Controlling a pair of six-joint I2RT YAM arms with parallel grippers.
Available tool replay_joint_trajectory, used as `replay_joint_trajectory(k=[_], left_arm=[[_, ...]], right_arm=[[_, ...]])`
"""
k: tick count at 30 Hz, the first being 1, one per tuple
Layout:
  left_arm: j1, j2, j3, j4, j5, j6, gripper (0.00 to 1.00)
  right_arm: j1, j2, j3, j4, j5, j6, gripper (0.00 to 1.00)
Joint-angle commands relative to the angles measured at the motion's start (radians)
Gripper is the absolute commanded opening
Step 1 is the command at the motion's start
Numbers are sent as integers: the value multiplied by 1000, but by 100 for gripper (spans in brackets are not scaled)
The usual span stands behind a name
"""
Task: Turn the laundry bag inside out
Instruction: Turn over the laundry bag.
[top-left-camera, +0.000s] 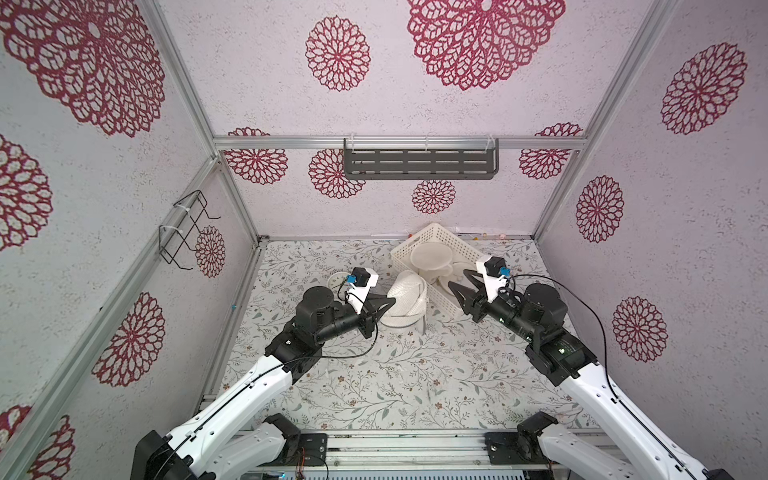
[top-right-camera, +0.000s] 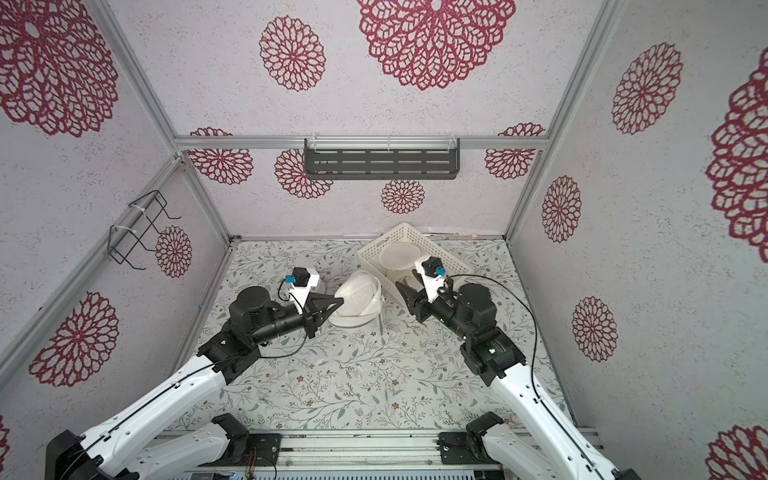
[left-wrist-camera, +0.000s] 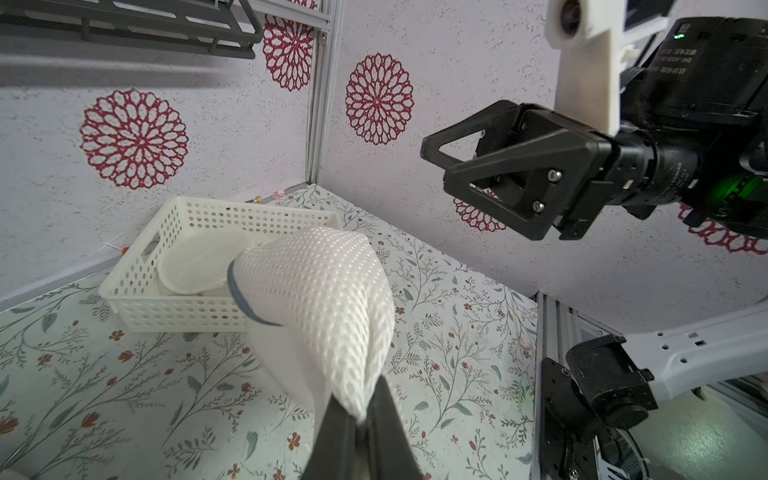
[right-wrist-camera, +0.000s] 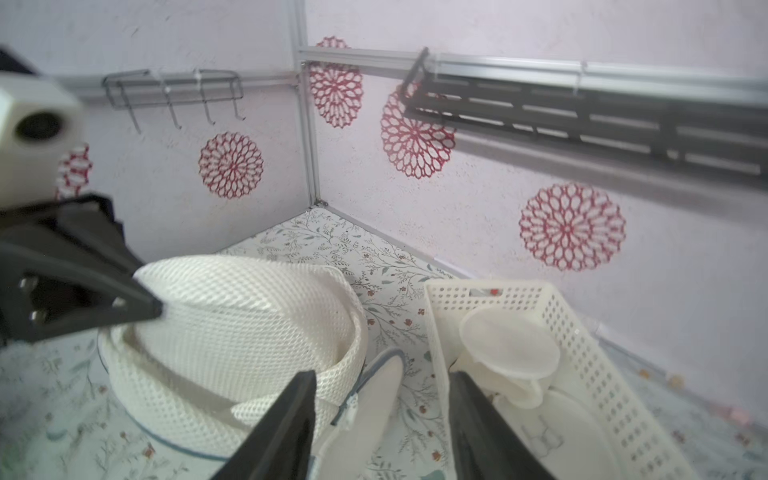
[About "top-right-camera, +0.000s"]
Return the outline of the white mesh bag blue trim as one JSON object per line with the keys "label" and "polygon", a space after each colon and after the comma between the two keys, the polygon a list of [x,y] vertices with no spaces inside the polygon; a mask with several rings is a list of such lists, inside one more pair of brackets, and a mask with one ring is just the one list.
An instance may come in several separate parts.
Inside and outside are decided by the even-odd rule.
{"label": "white mesh bag blue trim", "polygon": [[383,310],[382,286],[377,277],[368,271],[357,270],[334,296],[344,302],[328,319],[333,327],[344,333],[369,333],[374,329]]}

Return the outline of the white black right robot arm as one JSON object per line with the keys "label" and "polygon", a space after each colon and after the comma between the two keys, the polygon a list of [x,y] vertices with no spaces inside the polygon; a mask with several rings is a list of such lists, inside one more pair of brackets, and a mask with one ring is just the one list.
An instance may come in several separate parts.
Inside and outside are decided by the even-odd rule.
{"label": "white black right robot arm", "polygon": [[530,446],[501,418],[488,412],[467,425],[469,450],[497,462],[520,479],[637,479],[600,453],[560,411],[531,364],[497,325],[496,304],[483,285],[452,290],[450,280],[417,291],[398,282],[397,290],[418,322],[429,318],[459,337],[466,366],[506,401],[537,442]]}

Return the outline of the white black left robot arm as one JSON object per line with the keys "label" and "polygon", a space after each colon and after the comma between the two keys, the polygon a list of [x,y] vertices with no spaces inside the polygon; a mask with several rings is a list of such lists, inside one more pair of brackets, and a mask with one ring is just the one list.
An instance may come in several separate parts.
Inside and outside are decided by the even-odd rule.
{"label": "white black left robot arm", "polygon": [[244,453],[247,429],[231,414],[162,445],[150,442],[189,408],[232,383],[269,341],[297,330],[306,338],[343,299],[300,288],[290,302],[273,301],[261,286],[242,290],[221,330],[176,373],[102,423],[76,435],[65,430],[46,447],[47,479],[166,479],[191,467]]}

